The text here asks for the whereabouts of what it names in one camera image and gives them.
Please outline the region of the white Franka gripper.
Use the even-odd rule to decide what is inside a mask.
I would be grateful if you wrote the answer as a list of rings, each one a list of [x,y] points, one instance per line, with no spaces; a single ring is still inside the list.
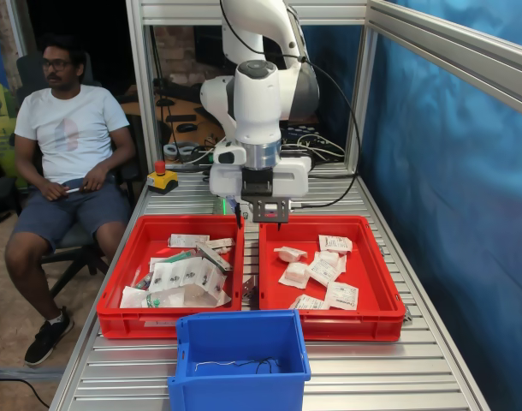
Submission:
[[[309,158],[283,158],[275,167],[263,170],[239,165],[214,164],[210,172],[210,190],[223,198],[238,200],[291,200],[304,197],[308,191]],[[242,228],[240,204],[234,205],[239,229]],[[282,223],[277,223],[280,231]]]

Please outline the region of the seated man right hand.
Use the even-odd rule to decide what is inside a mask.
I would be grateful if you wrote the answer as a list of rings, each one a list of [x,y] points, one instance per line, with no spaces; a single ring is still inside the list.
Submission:
[[[68,195],[69,187],[55,182],[44,182],[39,190],[47,200],[56,201]]]

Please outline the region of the seated man left hand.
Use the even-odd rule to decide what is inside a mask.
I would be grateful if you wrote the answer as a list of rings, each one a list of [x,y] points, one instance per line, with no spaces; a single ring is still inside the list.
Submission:
[[[105,165],[98,164],[93,167],[84,177],[80,186],[81,192],[94,192],[98,191],[104,184],[109,168]]]

